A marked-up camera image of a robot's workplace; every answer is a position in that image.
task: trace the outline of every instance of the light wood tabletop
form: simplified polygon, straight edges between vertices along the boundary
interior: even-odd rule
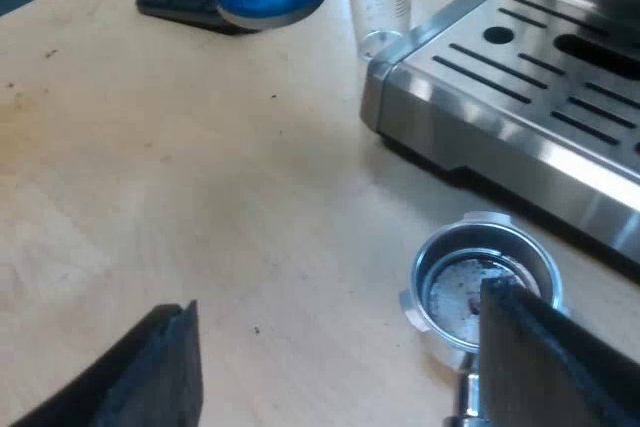
[[[397,294],[435,229],[509,204],[367,130],[348,0],[243,37],[134,1],[0,19],[0,424],[197,299],[201,425],[439,425],[453,376]],[[450,0],[414,1],[419,22]],[[517,222],[577,318],[640,360],[638,287]]]

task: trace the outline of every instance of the stainless steel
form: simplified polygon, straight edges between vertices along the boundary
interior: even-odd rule
[[[429,22],[416,27],[371,60],[367,69],[361,110],[361,117],[370,129],[378,129],[382,91],[393,67],[484,1],[486,0],[455,0],[434,15]]]
[[[410,54],[383,52],[371,65],[365,122],[640,262],[640,3],[463,3],[466,13],[454,3],[459,15],[445,8],[417,29],[437,32],[424,42],[408,36],[393,46]],[[511,30],[513,40],[489,42],[492,27]],[[596,66],[581,60],[584,49],[567,53],[563,39],[574,38],[566,36],[608,49],[610,61]]]
[[[560,274],[544,248],[507,215],[471,212],[425,243],[400,304],[414,326],[432,331],[434,346],[446,347],[434,355],[457,367],[453,362],[460,356],[454,354],[478,351],[482,280],[504,275],[514,276],[554,308],[562,307]]]
[[[480,376],[478,375],[478,357],[466,354],[458,370],[458,390],[454,415],[444,421],[444,427],[488,427],[484,419],[484,407],[480,403]]]
[[[310,16],[315,10],[320,7],[324,0],[316,0],[311,5],[305,5],[304,7],[290,12],[284,15],[277,15],[275,17],[244,17],[237,14],[227,12],[219,5],[216,7],[220,15],[224,20],[234,25],[238,25],[245,29],[251,30],[266,30],[276,29],[278,27],[284,27],[285,25],[295,24],[296,22]]]

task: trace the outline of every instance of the portafilter handle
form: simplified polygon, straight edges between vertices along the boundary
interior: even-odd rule
[[[443,427],[490,427],[483,418],[484,409],[480,403],[480,376],[478,356],[466,354],[458,369],[458,390],[454,415],[447,417]]]

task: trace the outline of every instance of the portafilter basket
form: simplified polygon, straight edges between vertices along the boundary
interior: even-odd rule
[[[435,335],[436,357],[458,368],[451,359],[478,352],[482,280],[502,276],[513,276],[555,309],[562,308],[562,281],[549,253],[508,215],[471,212],[420,249],[400,304],[418,330]]]

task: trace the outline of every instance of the drip tray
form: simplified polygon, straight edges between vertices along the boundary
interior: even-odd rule
[[[559,0],[480,0],[442,26],[465,1],[370,66],[365,121],[640,262],[638,32]]]

